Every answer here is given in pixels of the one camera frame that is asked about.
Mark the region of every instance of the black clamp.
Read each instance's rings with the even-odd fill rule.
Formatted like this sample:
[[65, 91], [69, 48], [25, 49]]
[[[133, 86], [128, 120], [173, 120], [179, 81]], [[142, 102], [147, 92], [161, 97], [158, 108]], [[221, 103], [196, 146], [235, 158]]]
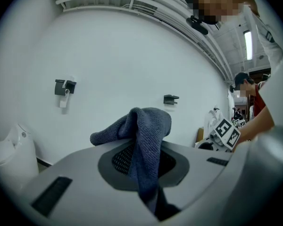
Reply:
[[73, 94], [75, 91], [76, 82], [66, 81], [65, 80], [56, 80], [55, 86], [55, 95], [57, 96], [65, 96], [66, 90], [69, 90], [70, 94]]
[[177, 102], [175, 102], [175, 99], [179, 99], [178, 96], [172, 96], [172, 95], [165, 95], [164, 96], [164, 104], [167, 105], [174, 105], [177, 104]]

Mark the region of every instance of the blue towel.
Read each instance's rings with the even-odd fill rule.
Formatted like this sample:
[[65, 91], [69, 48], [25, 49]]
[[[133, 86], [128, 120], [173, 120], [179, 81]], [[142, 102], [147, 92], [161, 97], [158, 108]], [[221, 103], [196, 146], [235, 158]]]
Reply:
[[170, 131], [171, 116], [167, 112], [157, 108], [133, 108], [105, 130], [90, 136], [94, 145], [136, 139], [128, 176], [137, 182], [140, 198], [153, 213], [158, 192], [160, 145]]

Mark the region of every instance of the fluorescent light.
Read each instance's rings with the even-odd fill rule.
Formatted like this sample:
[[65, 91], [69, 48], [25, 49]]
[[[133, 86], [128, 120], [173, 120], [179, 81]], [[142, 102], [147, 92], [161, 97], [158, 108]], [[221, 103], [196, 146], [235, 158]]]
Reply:
[[253, 43], [251, 41], [251, 32], [245, 31], [244, 37], [246, 43], [247, 60], [251, 60], [253, 58]]

